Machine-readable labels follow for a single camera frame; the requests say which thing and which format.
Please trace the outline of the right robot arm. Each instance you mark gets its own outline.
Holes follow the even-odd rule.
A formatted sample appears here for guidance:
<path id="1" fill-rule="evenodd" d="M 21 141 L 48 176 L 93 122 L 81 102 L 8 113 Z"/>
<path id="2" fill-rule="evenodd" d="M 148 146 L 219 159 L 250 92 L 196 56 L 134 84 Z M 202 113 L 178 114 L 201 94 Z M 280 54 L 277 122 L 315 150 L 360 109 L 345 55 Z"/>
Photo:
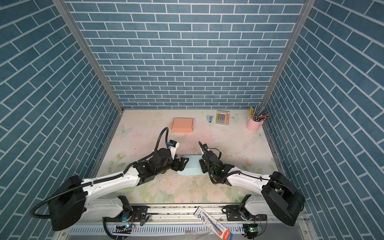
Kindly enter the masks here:
<path id="1" fill-rule="evenodd" d="M 202 150 L 200 165 L 214 185 L 241 187 L 264 197 L 273 215 L 282 223 L 294 226 L 304 209 L 305 199 L 300 191 L 282 173 L 260 175 L 224 164 L 206 144 L 199 142 Z"/>

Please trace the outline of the light blue cardboard box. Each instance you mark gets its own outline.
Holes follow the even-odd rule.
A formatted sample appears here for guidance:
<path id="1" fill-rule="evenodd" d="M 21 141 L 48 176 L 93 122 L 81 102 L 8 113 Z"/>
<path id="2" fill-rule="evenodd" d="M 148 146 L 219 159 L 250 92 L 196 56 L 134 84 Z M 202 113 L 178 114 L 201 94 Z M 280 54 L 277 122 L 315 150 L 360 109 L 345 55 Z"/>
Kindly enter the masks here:
<path id="1" fill-rule="evenodd" d="M 189 161 L 186 164 L 183 171 L 178 171 L 182 176 L 202 176 L 207 175 L 203 173 L 199 160 L 202 159 L 202 155 L 184 155 Z"/>

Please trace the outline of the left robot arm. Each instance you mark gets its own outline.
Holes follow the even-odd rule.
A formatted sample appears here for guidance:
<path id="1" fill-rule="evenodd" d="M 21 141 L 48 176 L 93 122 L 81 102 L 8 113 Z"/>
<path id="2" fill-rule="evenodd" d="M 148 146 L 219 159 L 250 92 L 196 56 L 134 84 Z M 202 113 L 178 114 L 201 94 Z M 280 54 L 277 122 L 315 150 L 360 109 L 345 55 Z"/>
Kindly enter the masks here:
<path id="1" fill-rule="evenodd" d="M 54 231 L 67 229 L 81 220 L 132 223 L 140 215 L 135 213 L 127 197 L 109 200 L 103 197 L 148 183 L 168 170 L 183 171 L 189 158 L 177 156 L 179 143 L 166 139 L 165 148 L 159 148 L 160 141 L 157 140 L 149 155 L 128 164 L 121 172 L 91 179 L 68 178 L 53 195 L 32 207 L 30 217 L 51 220 Z"/>

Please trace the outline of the pink cardboard box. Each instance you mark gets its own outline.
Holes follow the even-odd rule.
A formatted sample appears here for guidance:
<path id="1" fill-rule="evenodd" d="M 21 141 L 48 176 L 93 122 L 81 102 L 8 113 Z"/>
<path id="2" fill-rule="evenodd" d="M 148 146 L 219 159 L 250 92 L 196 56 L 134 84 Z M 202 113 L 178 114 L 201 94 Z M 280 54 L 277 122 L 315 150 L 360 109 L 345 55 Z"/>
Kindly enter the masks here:
<path id="1" fill-rule="evenodd" d="M 192 133 L 194 119 L 193 118 L 174 118 L 172 131 L 174 133 Z"/>

